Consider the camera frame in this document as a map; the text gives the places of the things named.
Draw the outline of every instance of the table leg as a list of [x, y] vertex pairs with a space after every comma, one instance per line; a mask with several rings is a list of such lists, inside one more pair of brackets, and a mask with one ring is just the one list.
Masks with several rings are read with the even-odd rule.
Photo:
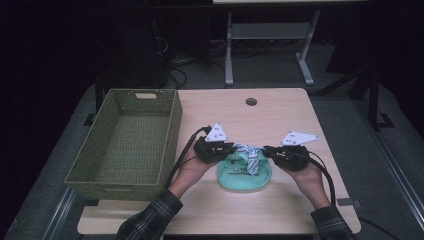
[[233, 64], [231, 62], [231, 12], [227, 23], [227, 55], [225, 56], [225, 85], [233, 86]]
[[300, 70], [302, 71], [303, 78], [305, 80], [306, 85], [310, 86], [314, 84], [314, 80], [312, 79], [312, 75], [309, 71], [308, 65], [306, 64], [306, 55], [309, 50], [309, 46], [311, 45], [312, 37], [314, 36], [316, 24], [318, 21], [320, 11], [315, 11], [312, 16], [308, 33], [305, 38], [305, 46], [303, 47], [302, 52], [296, 53], [296, 60], [299, 64]]

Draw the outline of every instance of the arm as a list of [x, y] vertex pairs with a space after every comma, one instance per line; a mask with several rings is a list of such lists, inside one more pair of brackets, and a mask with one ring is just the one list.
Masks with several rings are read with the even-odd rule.
[[325, 194], [321, 171], [311, 163], [305, 169], [292, 172], [283, 169], [296, 182], [299, 190], [309, 199], [315, 211], [311, 213], [318, 233], [324, 240], [354, 240], [349, 226], [340, 215], [337, 207], [332, 206]]
[[122, 223], [115, 239], [159, 239], [169, 222], [183, 207], [180, 198], [215, 164], [203, 163], [196, 157], [191, 147], [169, 188], [153, 200], [144, 211]]

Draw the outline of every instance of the table top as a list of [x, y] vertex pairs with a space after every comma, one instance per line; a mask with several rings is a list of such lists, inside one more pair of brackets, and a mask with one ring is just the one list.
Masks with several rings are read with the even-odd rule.
[[[319, 135], [306, 143], [325, 162], [336, 198], [349, 198], [307, 93], [297, 88], [180, 90], [183, 116], [177, 145], [179, 155], [199, 128], [220, 122], [230, 142], [279, 146], [289, 131]], [[246, 99], [257, 105], [249, 106]], [[251, 191], [232, 191], [217, 180], [216, 166], [181, 198], [184, 207], [164, 234], [315, 234], [314, 209], [293, 179], [271, 161], [268, 185]], [[324, 180], [326, 192], [329, 188]], [[78, 224], [82, 234], [115, 234], [130, 216], [148, 202], [101, 200], [87, 206]], [[361, 226], [353, 206], [337, 206], [354, 233]]]

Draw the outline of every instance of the plaid shirt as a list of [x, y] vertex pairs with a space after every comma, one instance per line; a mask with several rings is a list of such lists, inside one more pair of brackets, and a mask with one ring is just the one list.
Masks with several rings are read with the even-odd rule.
[[[183, 207], [170, 191], [163, 191], [147, 208], [122, 223], [116, 240], [160, 239], [175, 214]], [[311, 213], [323, 240], [355, 240], [349, 226], [334, 206]]]

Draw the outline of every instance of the woven basket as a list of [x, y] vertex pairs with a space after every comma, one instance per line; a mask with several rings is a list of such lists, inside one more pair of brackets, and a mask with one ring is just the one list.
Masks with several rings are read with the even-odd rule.
[[87, 199], [154, 199], [175, 160], [176, 90], [111, 89], [65, 183]]

